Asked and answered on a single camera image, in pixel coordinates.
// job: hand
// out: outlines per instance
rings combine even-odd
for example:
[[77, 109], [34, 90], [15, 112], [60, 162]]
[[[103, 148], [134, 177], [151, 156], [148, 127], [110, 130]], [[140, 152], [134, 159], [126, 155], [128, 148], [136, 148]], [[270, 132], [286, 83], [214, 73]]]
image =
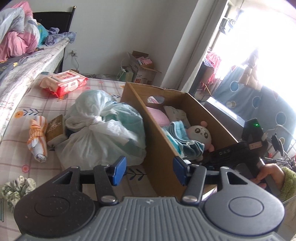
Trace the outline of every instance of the hand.
[[272, 179], [276, 183], [278, 189], [281, 190], [281, 188], [284, 185], [285, 182], [285, 173], [282, 171], [282, 169], [277, 164], [266, 164], [260, 168], [260, 172], [257, 175], [256, 178], [251, 179], [252, 182], [258, 184], [262, 188], [266, 188], [265, 183], [260, 183], [262, 179], [264, 179], [268, 174], [271, 175]]

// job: red wipes package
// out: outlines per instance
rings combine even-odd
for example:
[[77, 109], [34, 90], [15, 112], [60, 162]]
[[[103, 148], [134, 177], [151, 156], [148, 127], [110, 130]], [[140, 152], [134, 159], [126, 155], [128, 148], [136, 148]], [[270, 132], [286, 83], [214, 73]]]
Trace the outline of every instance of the red wipes package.
[[60, 98], [63, 95], [86, 84], [87, 77], [68, 70], [42, 79], [40, 87]]

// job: tied plastic bag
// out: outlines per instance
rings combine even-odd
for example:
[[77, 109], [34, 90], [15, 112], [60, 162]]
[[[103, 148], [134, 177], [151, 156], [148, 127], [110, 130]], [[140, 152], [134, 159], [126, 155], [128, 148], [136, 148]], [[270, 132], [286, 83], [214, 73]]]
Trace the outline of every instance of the tied plastic bag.
[[127, 165], [139, 165], [146, 156], [145, 132], [140, 114], [126, 103], [116, 102], [105, 91], [83, 92], [65, 115], [74, 131], [55, 147], [63, 168], [81, 170], [113, 164], [125, 156]]

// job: bed sheet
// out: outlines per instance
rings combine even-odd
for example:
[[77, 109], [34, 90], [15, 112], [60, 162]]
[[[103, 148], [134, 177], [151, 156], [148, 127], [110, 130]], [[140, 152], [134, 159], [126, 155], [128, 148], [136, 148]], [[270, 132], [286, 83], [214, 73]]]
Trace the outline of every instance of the bed sheet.
[[0, 138], [3, 137], [7, 124], [27, 88], [42, 71], [53, 72], [59, 63], [57, 60], [63, 57], [64, 48], [68, 42], [69, 39], [66, 38], [44, 48], [36, 56], [28, 58], [25, 63], [15, 67], [3, 80], [0, 86]]
[[[39, 78], [28, 89], [17, 106], [0, 144], [0, 188], [5, 182], [22, 175], [33, 178], [37, 186], [61, 172], [58, 157], [54, 151], [49, 151], [48, 159], [38, 163], [28, 150], [26, 142], [29, 138], [29, 120], [35, 115], [43, 115], [48, 121], [65, 114], [74, 104], [76, 98], [85, 90], [104, 90], [120, 101], [125, 86], [124, 82], [88, 79], [85, 86], [80, 87], [61, 99], [57, 99], [46, 90], [39, 87]], [[128, 167], [120, 185], [114, 187], [116, 196], [156, 196], [143, 167]], [[83, 192], [96, 200], [94, 185], [83, 186]], [[0, 194], [0, 202], [4, 212], [1, 213], [0, 203], [0, 239], [15, 240], [20, 232], [14, 221], [13, 214], [8, 210], [6, 200]]]

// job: orange striped cloth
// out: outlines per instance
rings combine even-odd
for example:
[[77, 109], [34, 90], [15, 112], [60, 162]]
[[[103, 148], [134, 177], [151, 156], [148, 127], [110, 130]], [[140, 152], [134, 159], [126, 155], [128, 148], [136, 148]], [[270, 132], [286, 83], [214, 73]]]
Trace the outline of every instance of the orange striped cloth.
[[47, 159], [46, 129], [47, 120], [44, 116], [37, 115], [30, 120], [30, 137], [27, 146], [38, 162], [45, 162]]

